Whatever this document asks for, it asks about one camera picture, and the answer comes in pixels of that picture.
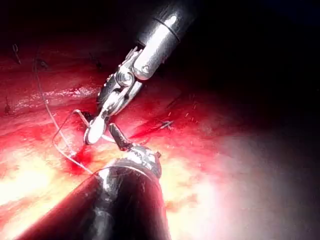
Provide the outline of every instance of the dark background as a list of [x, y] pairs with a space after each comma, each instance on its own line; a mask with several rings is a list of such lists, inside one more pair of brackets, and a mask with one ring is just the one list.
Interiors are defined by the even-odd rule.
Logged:
[[[129, 45], [154, 4], [146, 0], [2, 1], [0, 43], [5, 48], [36, 36], [91, 32], [112, 25], [127, 35]], [[215, 90], [234, 90], [232, 94], [245, 98], [253, 95], [263, 102], [318, 112], [320, 4], [217, 0], [203, 1], [203, 6], [167, 69], [193, 66], [209, 73], [203, 81]]]

